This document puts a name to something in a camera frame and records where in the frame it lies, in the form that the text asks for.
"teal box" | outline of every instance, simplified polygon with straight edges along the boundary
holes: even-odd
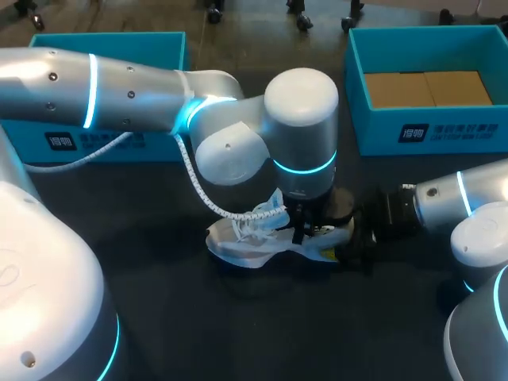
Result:
[[[353,29],[345,87],[360,154],[508,152],[508,41],[495,25]],[[493,106],[372,107],[364,74],[478,71]]]
[[[83,33],[36,35],[30,47],[49,47],[93,53],[169,70],[186,70],[185,33]],[[9,139],[25,163],[69,163],[83,158],[119,135],[107,130],[85,131],[77,126],[25,121],[2,121]],[[74,143],[61,150],[51,139]],[[175,139],[161,133],[136,133],[94,162],[181,161]]]

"white coiled cable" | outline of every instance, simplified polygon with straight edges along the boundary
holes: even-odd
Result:
[[[88,156],[83,157],[82,159],[76,160],[73,163],[64,164],[64,165],[58,165],[55,167],[36,167],[33,165],[25,164],[25,168],[27,171],[35,172],[35,173],[57,173],[62,171],[69,171],[71,169],[75,169],[77,167],[81,167],[86,163],[89,163],[93,159],[96,159],[100,155],[103,155],[104,153],[108,152],[111,148],[113,148],[115,145],[120,144],[122,141],[130,137],[132,133],[123,133],[119,137],[113,139],[110,143],[106,144],[104,147],[98,149],[97,151],[91,153]],[[183,139],[180,135],[175,134],[173,137],[176,140],[176,143],[178,144],[180,153],[182,154],[183,163],[185,164],[185,168],[187,170],[187,173],[189,174],[190,182],[192,183],[192,186],[198,193],[198,196],[200,199],[205,203],[206,206],[208,206],[213,212],[218,214],[219,216],[223,218],[228,218],[229,220],[234,221],[252,221],[252,220],[261,220],[265,218],[270,218],[273,216],[276,216],[278,214],[283,213],[286,210],[285,206],[280,206],[278,208],[275,208],[273,210],[267,210],[264,212],[259,213],[230,213],[226,210],[223,210],[220,206],[217,206],[214,204],[212,200],[208,198],[205,191],[201,187],[201,184],[199,184],[198,177],[196,176],[196,173],[194,172],[194,168],[192,167],[191,158],[189,157],[189,154],[187,153],[187,148],[185,147],[185,143],[183,143]]]
[[[178,148],[180,149],[180,152],[182,153],[183,163],[185,164],[185,168],[187,169],[187,173],[189,174],[190,182],[192,183],[192,186],[198,192],[198,196],[200,199],[205,203],[206,206],[208,206],[213,212],[218,214],[219,216],[223,218],[228,218],[229,220],[234,221],[252,221],[252,220],[261,220],[264,218],[270,218],[273,216],[276,216],[278,214],[283,213],[286,210],[285,206],[280,206],[278,208],[275,208],[273,210],[267,210],[265,212],[259,212],[259,213],[230,213],[226,210],[223,210],[220,206],[217,206],[214,204],[212,200],[208,198],[203,188],[201,188],[201,185],[199,184],[198,177],[196,176],[196,173],[194,172],[194,168],[192,167],[191,158],[189,157],[189,154],[187,153],[187,148],[185,147],[185,144],[183,143],[183,139],[180,135],[174,135],[176,143],[178,144]]]
[[[115,145],[120,144],[122,141],[130,137],[133,133],[123,133],[119,137],[114,138],[110,143],[106,144],[104,147],[99,148],[97,151],[92,152],[90,155],[83,157],[82,159],[76,160],[69,164],[64,165],[56,165],[55,167],[36,167],[34,165],[25,164],[25,169],[29,172],[33,173],[57,173],[63,171],[69,171],[71,169],[75,169],[77,167],[81,167],[86,163],[89,163],[93,159],[98,158],[100,155],[105,154],[110,149],[112,149]]]

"sneaker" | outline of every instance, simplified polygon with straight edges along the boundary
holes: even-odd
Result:
[[[283,204],[277,189],[267,202],[256,206],[253,213],[273,210]],[[337,262],[327,249],[347,244],[354,229],[351,220],[344,227],[323,226],[302,244],[293,244],[294,228],[281,229],[290,221],[287,213],[253,221],[232,221],[227,218],[212,224],[206,238],[208,249],[217,257],[240,267],[259,268],[279,252],[296,252],[310,260]]]

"chair wheel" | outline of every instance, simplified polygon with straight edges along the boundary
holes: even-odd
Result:
[[[29,14],[29,9],[26,6],[23,6],[20,2],[15,2],[14,8],[16,8],[17,15],[19,17],[25,17]]]
[[[455,18],[449,10],[441,10],[439,13],[439,25],[452,25],[454,22]]]
[[[215,8],[215,6],[211,6],[208,8],[208,22],[210,24],[218,24],[221,22],[222,12]]]
[[[351,17],[345,17],[341,20],[341,27],[344,33],[349,33],[349,30],[351,28],[354,28],[356,26],[356,22]]]
[[[33,26],[35,26],[35,29],[37,30],[44,30],[44,22],[42,21],[42,17],[39,14],[33,14],[30,19],[32,20]]]
[[[300,15],[298,15],[298,17],[296,17],[296,27],[300,31],[306,32],[313,26],[314,26],[314,24],[310,21],[310,19],[307,16],[300,14]]]

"yellow tag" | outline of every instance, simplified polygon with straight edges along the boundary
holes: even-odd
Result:
[[[335,248],[326,248],[325,250],[321,250],[321,256],[327,260],[334,260],[337,262],[337,258],[335,257]]]

